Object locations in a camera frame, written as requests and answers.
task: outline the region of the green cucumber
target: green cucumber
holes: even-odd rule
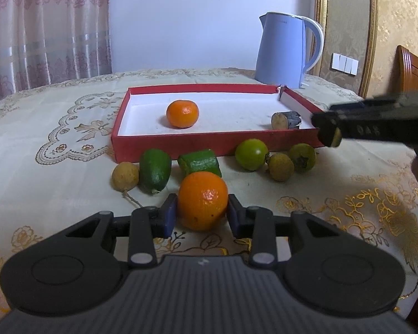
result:
[[[178,165],[185,176],[200,171],[212,172],[219,177],[222,176],[217,157],[211,149],[182,154],[178,157]]]
[[[148,149],[139,159],[139,183],[148,193],[161,192],[169,181],[172,159],[160,149]]]

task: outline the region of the curtain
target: curtain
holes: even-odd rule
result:
[[[109,73],[108,0],[0,0],[0,100]]]

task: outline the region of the wallpaper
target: wallpaper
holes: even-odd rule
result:
[[[358,93],[366,58],[370,0],[329,0],[320,77]],[[359,61],[356,76],[331,69],[333,52]]]
[[[418,0],[378,0],[378,34],[368,97],[396,89],[396,47],[418,56]]]

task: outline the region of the gold trim molding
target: gold trim molding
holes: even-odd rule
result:
[[[362,70],[361,85],[359,96],[365,98],[370,84],[370,77],[373,71],[373,61],[375,59],[376,35],[378,33],[378,0],[370,0],[369,16],[369,35],[367,38],[366,59]]]
[[[322,30],[324,31],[324,35],[326,35],[327,30],[327,17],[328,17],[328,2],[329,0],[315,0],[315,11],[314,11],[314,19],[322,26]],[[311,53],[314,51],[314,39],[311,43]],[[322,57],[319,59],[317,64],[311,70],[313,75],[319,76],[320,68],[322,66]]]

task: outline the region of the table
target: table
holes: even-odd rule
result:
[[[251,83],[254,72],[234,68],[149,70],[71,80],[7,97],[0,102],[0,268],[13,253],[98,211],[129,215],[135,206],[110,187],[116,163],[110,133],[130,86],[185,83]],[[353,92],[307,75],[297,92],[322,109],[357,101]],[[344,141],[318,150],[318,164],[287,183],[263,172],[240,172],[233,157],[220,158],[229,191],[243,206],[267,207],[277,215],[306,210],[393,254],[407,281],[397,310],[406,317],[418,296],[418,184],[410,172],[413,152],[400,145]],[[161,205],[177,192],[177,169],[155,196],[137,188],[143,205]],[[169,239],[155,239],[158,256],[247,255],[251,242],[235,240],[227,225],[210,233],[177,226]],[[278,241],[279,259],[289,257]],[[127,240],[115,256],[124,260]],[[0,317],[9,310],[0,292]]]

